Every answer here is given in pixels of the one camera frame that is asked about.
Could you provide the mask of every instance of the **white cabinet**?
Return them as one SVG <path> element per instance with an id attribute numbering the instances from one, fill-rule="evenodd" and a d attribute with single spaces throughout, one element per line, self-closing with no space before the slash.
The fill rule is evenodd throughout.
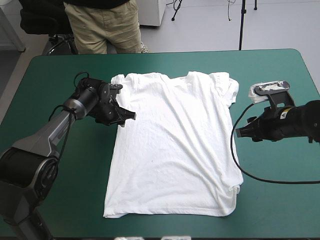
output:
<path id="1" fill-rule="evenodd" d="M 139 23 L 160 26 L 166 9 L 166 0 L 136 0 L 139 8 Z"/>

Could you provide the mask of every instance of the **black shirt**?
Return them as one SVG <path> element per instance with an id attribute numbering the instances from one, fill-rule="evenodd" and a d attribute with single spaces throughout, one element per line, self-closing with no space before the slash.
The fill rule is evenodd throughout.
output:
<path id="1" fill-rule="evenodd" d="M 113 9 L 129 0 L 64 0 L 68 4 L 88 7 L 93 9 Z"/>

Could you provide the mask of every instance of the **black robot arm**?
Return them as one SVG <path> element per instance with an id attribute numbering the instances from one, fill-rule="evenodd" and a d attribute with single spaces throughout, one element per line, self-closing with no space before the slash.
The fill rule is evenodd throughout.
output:
<path id="1" fill-rule="evenodd" d="M 63 104 L 63 111 L 34 135 L 15 142 L 0 158 L 0 214 L 20 240 L 53 239 L 37 211 L 58 174 L 57 144 L 76 121 L 91 116 L 97 123 L 124 126 L 136 114 L 120 107 L 121 84 L 85 77 Z"/>

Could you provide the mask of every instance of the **black cord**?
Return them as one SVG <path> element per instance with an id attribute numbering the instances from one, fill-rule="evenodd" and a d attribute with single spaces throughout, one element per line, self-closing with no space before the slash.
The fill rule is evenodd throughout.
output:
<path id="1" fill-rule="evenodd" d="M 77 77 L 78 77 L 79 75 L 81 75 L 81 74 L 86 74 L 86 77 L 89 78 L 89 73 L 87 73 L 86 71 L 79 72 L 77 75 L 75 75 L 75 77 L 74 77 L 74 79 L 73 79 L 73 85 L 74 85 L 75 88 L 77 87 L 77 86 L 76 86 L 76 79 L 77 79 Z"/>
<path id="2" fill-rule="evenodd" d="M 67 127 L 67 129 L 66 129 L 66 133 L 65 133 L 63 145 L 62 145 L 62 148 L 61 148 L 60 155 L 59 155 L 59 158 L 58 158 L 58 160 L 57 160 L 57 163 L 60 162 L 60 160 L 61 160 L 61 158 L 62 158 L 62 155 L 63 155 L 63 153 L 64 153 L 64 150 L 65 150 L 66 144 L 67 144 L 67 139 L 68 139 L 68 136 L 69 136 L 69 132 L 70 132 L 70 128 L 71 128 L 71 123 L 72 123 L 72 116 L 74 116 L 74 118 L 76 118 L 76 113 L 75 113 L 75 110 L 76 110 L 76 109 L 74 109 L 74 108 L 68 108 L 68 107 L 66 107 L 65 105 L 58 105 L 58 106 L 56 106 L 56 107 L 53 109 L 51 115 L 49 116 L 49 122 L 50 122 L 52 116 L 55 114 L 56 110 L 57 110 L 58 108 L 61 108 L 61 107 L 63 107 L 63 110 L 64 110 L 64 111 L 69 112 L 69 116 L 68 116 L 69 119 L 68 119 L 68 127 Z"/>
<path id="3" fill-rule="evenodd" d="M 320 180 L 318 181 L 277 181 L 277 180 L 269 180 L 269 179 L 263 179 L 257 176 L 254 176 L 248 172 L 246 172 L 245 170 L 243 170 L 239 163 L 237 162 L 236 158 L 235 158 L 235 154 L 234 154 L 234 147 L 233 147 L 233 138 L 234 138 L 234 131 L 236 129 L 236 126 L 238 124 L 238 122 L 242 119 L 242 117 L 245 115 L 246 111 L 251 108 L 254 104 L 250 104 L 249 106 L 247 106 L 245 108 L 245 110 L 242 112 L 242 114 L 240 115 L 240 117 L 237 119 L 237 121 L 235 122 L 235 124 L 233 125 L 232 131 L 231 131 L 231 137 L 230 137 L 230 149 L 231 149 L 231 154 L 232 154 L 232 158 L 233 161 L 235 163 L 235 165 L 240 169 L 240 171 L 242 173 L 244 173 L 245 175 L 247 175 L 250 178 L 253 178 L 255 180 L 261 181 L 261 182 L 265 182 L 265 183 L 271 183 L 271 184 L 320 184 Z"/>
<path id="4" fill-rule="evenodd" d="M 178 7 L 176 8 L 176 2 L 177 2 L 178 0 L 174 0 L 174 2 L 173 2 L 173 9 L 175 10 L 175 11 L 178 11 L 179 9 L 180 9 L 180 7 L 181 7 L 181 2 L 182 2 L 182 0 L 179 0 L 179 5 L 178 5 Z"/>
<path id="5" fill-rule="evenodd" d="M 63 145 L 62 145 L 62 148 L 61 148 L 60 155 L 59 155 L 57 163 L 60 162 L 60 160 L 62 158 L 62 155 L 64 154 L 64 150 L 65 150 L 65 147 L 66 147 L 66 144 L 67 144 L 67 140 L 68 140 L 68 136 L 69 136 L 69 132 L 70 132 L 70 128 L 71 128 L 72 116 L 74 116 L 74 114 L 75 114 L 74 112 L 71 112 L 71 111 L 69 112 L 68 128 L 66 129 Z"/>

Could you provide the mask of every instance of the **chair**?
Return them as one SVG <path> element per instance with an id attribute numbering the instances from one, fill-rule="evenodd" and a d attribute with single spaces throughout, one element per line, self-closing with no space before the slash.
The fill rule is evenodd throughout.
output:
<path id="1" fill-rule="evenodd" d="M 73 32 L 62 0 L 19 0 L 21 28 L 27 34 L 48 34 L 52 47 L 46 55 L 51 55 L 57 47 L 66 44 L 72 54 L 74 47 Z"/>

